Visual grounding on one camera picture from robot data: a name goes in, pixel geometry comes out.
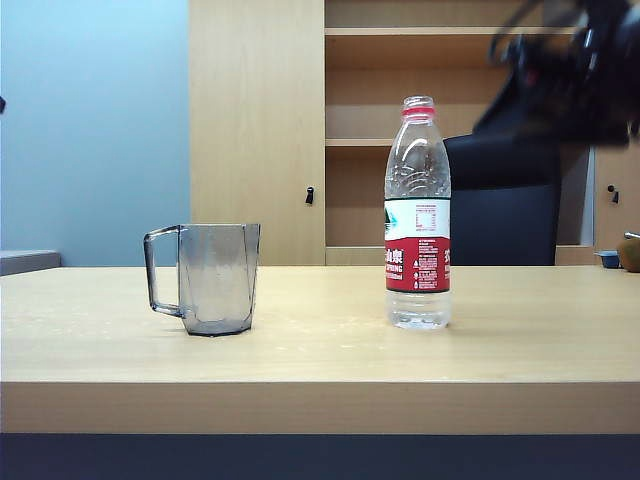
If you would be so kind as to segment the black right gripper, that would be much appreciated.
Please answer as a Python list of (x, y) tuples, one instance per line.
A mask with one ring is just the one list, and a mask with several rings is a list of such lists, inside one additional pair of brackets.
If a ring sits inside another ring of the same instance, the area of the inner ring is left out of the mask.
[(477, 136), (518, 143), (626, 147), (631, 142), (631, 37), (615, 34), (566, 50), (520, 36), (500, 61), (506, 83), (473, 127)]

